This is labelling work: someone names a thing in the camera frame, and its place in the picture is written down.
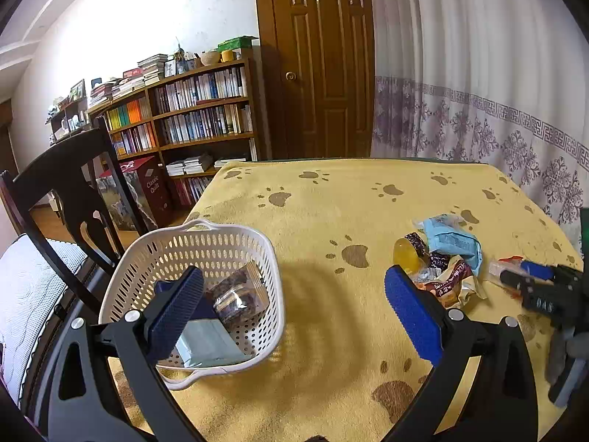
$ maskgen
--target yellow tablecloth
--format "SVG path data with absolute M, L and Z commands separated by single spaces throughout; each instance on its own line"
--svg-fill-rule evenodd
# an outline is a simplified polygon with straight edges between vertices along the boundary
M 393 160 L 321 160 L 226 165 L 189 218 L 234 222 L 272 241 L 281 271 L 286 329 L 275 353 L 250 370 L 197 381 L 173 393 L 196 428 L 215 441 L 378 441 L 429 372 L 384 294 L 395 240 L 412 221 L 460 214 L 485 262 L 522 255 L 581 268 L 558 226 L 492 166 Z M 548 319 L 522 310 L 481 278 L 488 299 L 473 320 L 517 317 L 534 367 L 539 438 L 560 416 L 544 365 Z M 465 377 L 440 428 L 454 423 L 476 370 Z M 145 425 L 122 374 L 132 420 Z

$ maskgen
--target black chair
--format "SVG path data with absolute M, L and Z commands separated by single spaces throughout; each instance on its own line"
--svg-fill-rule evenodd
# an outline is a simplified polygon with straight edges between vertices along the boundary
M 54 190 L 63 207 L 64 222 L 74 241 L 105 273 L 113 275 L 124 253 L 123 245 L 115 231 L 106 204 L 96 189 L 92 159 L 103 155 L 113 174 L 123 204 L 131 214 L 140 235 L 147 233 L 147 226 L 137 207 L 129 186 L 123 177 L 116 154 L 104 126 L 81 132 L 55 144 L 16 178 L 8 171 L 0 178 L 0 192 L 22 231 L 26 232 L 35 247 L 47 260 L 55 273 L 72 292 L 95 314 L 100 311 L 100 301 L 92 295 L 78 278 L 66 267 L 39 230 L 29 211 L 50 190 Z M 90 185 L 82 173 L 88 166 Z M 100 219 L 95 217 L 98 211 Z M 88 237 L 98 248 L 93 249 L 82 236 L 82 224 L 86 225 Z M 114 248 L 108 240 L 104 225 L 108 227 Z

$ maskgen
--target white wall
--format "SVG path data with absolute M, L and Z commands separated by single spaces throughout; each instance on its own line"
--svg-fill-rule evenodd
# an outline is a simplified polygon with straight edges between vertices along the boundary
M 121 76 L 137 61 L 172 53 L 176 38 L 184 50 L 201 53 L 239 35 L 259 36 L 255 0 L 75 0 L 40 41 L 13 96 L 17 165 L 48 148 L 47 109 L 76 81 L 84 78 L 89 92 L 93 78 Z
M 0 256 L 17 238 L 17 232 L 13 228 L 13 224 L 8 219 L 6 208 L 0 201 Z

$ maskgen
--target laundry basket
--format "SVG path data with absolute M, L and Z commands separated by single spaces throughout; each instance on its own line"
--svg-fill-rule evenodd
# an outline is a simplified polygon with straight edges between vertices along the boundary
M 205 229 L 189 231 L 198 225 Z M 263 313 L 233 327 L 229 334 L 244 354 L 254 357 L 234 365 L 185 368 L 184 361 L 174 349 L 169 358 L 157 364 L 159 368 L 190 373 L 181 380 L 161 375 L 170 390 L 185 389 L 205 375 L 242 371 L 272 353 L 285 327 L 281 276 L 274 248 L 264 234 L 252 228 L 196 219 L 141 236 L 119 262 L 108 285 L 98 321 L 101 324 L 115 322 L 131 309 L 142 311 L 154 296 L 155 281 L 178 279 L 190 265 L 201 268 L 207 288 L 251 260 L 260 269 L 270 305 Z

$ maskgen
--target white curtain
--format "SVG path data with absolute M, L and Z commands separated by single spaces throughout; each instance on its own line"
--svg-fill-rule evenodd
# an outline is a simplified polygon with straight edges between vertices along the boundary
M 589 45 L 562 0 L 372 4 L 372 156 L 492 164 L 580 249 Z

